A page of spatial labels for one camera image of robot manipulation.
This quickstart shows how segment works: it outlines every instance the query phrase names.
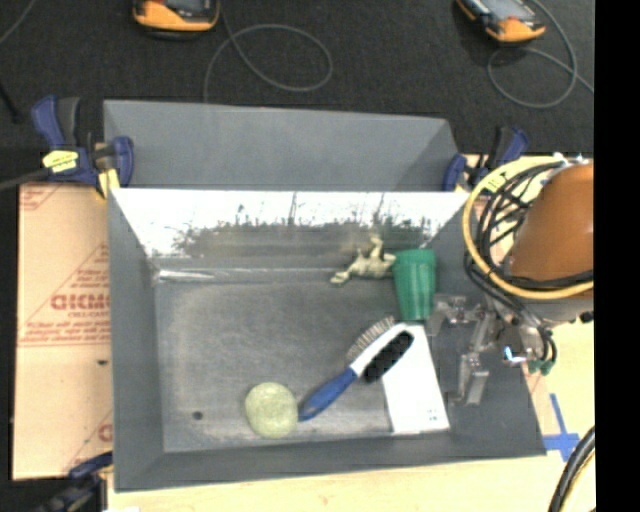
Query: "green cup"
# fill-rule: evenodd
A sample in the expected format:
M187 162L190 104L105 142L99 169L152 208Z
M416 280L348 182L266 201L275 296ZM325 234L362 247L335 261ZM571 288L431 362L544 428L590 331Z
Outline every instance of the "green cup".
M436 255L431 249L395 253L391 267L402 321L425 321L436 290Z

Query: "orange device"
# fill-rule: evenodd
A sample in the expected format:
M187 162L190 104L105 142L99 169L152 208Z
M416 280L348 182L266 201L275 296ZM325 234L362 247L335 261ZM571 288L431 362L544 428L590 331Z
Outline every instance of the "orange device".
M467 199L465 270L495 318L483 343L500 346L510 331L502 337L510 365L527 361L547 374L557 356L553 329L594 318L593 193L592 160L532 156L497 167Z
M456 3L470 20L479 23L500 43L525 43L546 30L521 0L456 0Z
M133 18L151 35L190 39L218 22L220 0L133 0Z

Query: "yellow ball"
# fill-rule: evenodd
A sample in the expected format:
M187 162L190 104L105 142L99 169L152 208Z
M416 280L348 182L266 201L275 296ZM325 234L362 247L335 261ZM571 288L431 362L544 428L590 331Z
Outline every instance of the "yellow ball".
M286 436L298 424L298 404L293 393L282 384L258 384L249 391L244 406L253 431L267 439Z

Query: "brush bristles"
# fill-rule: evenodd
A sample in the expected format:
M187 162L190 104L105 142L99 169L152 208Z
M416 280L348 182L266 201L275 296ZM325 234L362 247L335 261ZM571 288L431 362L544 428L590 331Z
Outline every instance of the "brush bristles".
M362 354L365 348L367 348L385 332L391 329L391 327L393 327L395 323L396 320L393 316L387 316L369 327L358 337L355 343L351 346L351 348L347 352L347 360L353 361L356 357Z

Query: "white card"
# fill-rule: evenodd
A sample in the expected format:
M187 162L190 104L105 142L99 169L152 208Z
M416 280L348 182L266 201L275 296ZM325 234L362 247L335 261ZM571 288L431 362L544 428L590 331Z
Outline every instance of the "white card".
M393 433L448 430L449 418L424 327L410 325L407 330L414 336L411 347L382 377Z

